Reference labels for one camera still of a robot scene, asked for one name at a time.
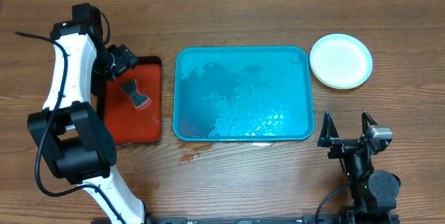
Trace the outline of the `light blue plate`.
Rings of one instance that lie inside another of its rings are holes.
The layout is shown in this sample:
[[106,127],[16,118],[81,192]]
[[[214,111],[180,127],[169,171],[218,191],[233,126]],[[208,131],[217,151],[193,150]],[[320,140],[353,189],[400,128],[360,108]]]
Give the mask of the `light blue plate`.
[[341,90],[362,85],[373,71],[373,59],[366,45],[340,33],[316,41],[310,51],[309,65],[322,79]]

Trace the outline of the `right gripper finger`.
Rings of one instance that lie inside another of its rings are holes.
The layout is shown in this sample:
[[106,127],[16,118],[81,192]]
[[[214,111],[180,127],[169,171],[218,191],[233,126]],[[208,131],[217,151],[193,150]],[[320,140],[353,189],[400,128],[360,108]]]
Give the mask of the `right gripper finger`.
[[339,135],[334,125],[329,111],[326,111],[323,116],[323,126],[319,136],[318,147],[332,147],[339,141]]
[[371,117],[368,111],[364,111],[362,113],[362,133],[366,134],[369,129],[373,129],[377,123],[375,120]]

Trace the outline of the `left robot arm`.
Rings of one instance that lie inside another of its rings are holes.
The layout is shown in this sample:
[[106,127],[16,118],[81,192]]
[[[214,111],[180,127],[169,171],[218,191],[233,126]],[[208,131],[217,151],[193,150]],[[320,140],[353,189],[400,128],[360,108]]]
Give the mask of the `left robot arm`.
[[150,223],[146,205],[129,189],[116,167],[116,145],[91,105],[91,97],[138,64],[125,45],[110,45],[107,18],[95,6],[72,7],[70,21],[55,23],[49,37],[54,73],[42,110],[28,116],[38,147],[34,175],[50,197],[84,190],[109,223]]

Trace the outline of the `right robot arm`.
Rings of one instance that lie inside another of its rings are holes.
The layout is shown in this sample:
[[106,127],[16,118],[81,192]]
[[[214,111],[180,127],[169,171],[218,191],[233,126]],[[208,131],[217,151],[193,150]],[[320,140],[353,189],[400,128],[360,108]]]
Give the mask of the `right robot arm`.
[[[329,112],[323,116],[319,147],[328,147],[329,159],[337,159],[347,183],[327,195],[314,214],[315,223],[399,223],[397,215],[391,214],[396,208],[396,198],[401,180],[385,170],[376,170],[371,157],[386,150],[393,140],[393,133],[369,115],[362,113],[362,134],[357,139],[340,139]],[[320,215],[323,205],[336,194],[349,189],[352,205],[341,207],[332,217]]]

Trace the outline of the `yellow-green plate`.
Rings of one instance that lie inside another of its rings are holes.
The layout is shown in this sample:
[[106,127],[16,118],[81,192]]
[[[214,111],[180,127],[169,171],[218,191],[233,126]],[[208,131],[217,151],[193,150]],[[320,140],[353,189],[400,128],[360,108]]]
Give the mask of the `yellow-green plate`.
[[312,72],[312,74],[324,85],[326,85],[327,87],[333,88],[333,89],[341,89],[339,87],[333,86],[332,84],[326,82],[324,79],[322,79],[314,70],[314,68],[312,67],[312,65],[310,65],[310,70]]

